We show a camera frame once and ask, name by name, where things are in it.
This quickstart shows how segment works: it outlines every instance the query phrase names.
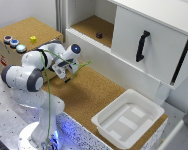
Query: white robotic arm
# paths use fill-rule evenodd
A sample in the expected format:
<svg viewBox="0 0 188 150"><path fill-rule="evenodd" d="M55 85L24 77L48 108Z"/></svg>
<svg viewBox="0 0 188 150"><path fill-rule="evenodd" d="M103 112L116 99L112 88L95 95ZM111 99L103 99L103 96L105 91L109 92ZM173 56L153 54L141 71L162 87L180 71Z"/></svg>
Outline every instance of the white robotic arm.
<svg viewBox="0 0 188 150"><path fill-rule="evenodd" d="M61 147L58 144L60 143L58 142L59 139L53 139L53 141L57 141L54 143L55 145L52 143L49 145L46 142L49 127L49 94L41 90L43 86L41 71L44 70L44 64L40 52L43 55L46 69L51 67L53 60L55 61L52 68L61 79L66 76L65 69L68 69L72 74L78 69L78 66L73 64L78 64L77 58L81 52L80 47L73 44L65 51L59 41L51 41L37 48L35 51L24 54L22 57L22 66L6 66L1 73L1 77L4 83L13 89L13 97L19 104L26 107L41 108L39 112L39 124L28 139L31 141L31 146L35 150L43 150L46 146L56 150ZM52 111L49 138L54 137L57 130L56 115L62 113L65 107L61 99L54 95L50 97Z"/></svg>

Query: white tray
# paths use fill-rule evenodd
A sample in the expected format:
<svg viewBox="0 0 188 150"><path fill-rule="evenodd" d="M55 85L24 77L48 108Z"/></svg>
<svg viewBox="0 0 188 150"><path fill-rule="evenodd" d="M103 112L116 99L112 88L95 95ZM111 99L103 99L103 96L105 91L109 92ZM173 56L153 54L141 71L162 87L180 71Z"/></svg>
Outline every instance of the white tray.
<svg viewBox="0 0 188 150"><path fill-rule="evenodd" d="M164 109L127 90L92 118L102 136L120 149L131 148L163 115Z"/></svg>

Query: white plastic bin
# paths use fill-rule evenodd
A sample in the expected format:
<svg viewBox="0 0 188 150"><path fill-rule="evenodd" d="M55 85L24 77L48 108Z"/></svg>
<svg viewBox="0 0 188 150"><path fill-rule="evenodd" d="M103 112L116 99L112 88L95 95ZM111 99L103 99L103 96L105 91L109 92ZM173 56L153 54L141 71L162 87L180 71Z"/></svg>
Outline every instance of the white plastic bin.
<svg viewBox="0 0 188 150"><path fill-rule="evenodd" d="M131 148L164 113L134 90L127 90L92 118L102 136L120 149Z"/></svg>

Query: black handle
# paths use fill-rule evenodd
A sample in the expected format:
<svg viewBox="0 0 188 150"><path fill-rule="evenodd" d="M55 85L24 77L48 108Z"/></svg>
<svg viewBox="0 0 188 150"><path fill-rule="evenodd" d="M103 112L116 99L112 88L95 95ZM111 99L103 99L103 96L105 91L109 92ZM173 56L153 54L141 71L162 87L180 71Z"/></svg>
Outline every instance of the black handle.
<svg viewBox="0 0 188 150"><path fill-rule="evenodd" d="M144 58L144 56L142 55L143 47L144 47L144 44L145 44L145 38L148 37L149 35L150 35L150 32L144 31L143 35L141 36L141 39L140 39L139 45L138 45L138 51L137 51L137 54L136 54L136 61L137 62L141 61Z"/></svg>

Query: cork surface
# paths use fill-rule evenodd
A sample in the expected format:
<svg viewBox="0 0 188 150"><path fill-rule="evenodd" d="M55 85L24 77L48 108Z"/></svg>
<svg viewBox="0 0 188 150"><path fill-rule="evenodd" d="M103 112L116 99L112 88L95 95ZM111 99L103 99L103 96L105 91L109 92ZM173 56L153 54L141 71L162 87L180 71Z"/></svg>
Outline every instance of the cork surface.
<svg viewBox="0 0 188 150"><path fill-rule="evenodd" d="M113 24L96 16L92 16L71 27L111 48L114 30ZM102 33L101 39L96 37L97 32Z"/></svg>
<svg viewBox="0 0 188 150"><path fill-rule="evenodd" d="M31 51L39 45L57 37L63 37L60 32L54 30L34 17L30 17L1 28L0 41L4 42L4 37L7 35L11 35L13 39L19 40L20 44L26 46L27 51ZM36 36L37 43L31 43L30 37L32 36Z"/></svg>
<svg viewBox="0 0 188 150"><path fill-rule="evenodd" d="M91 118L124 93L125 89L89 67L84 67L78 72L77 76L67 84L58 77L51 79L50 87L51 93L65 102L64 111L66 113L114 150L117 150L114 145L99 134L97 127L91 122ZM48 91L47 84L43 86L43 90ZM131 150L139 150L166 119L167 116L163 115Z"/></svg>

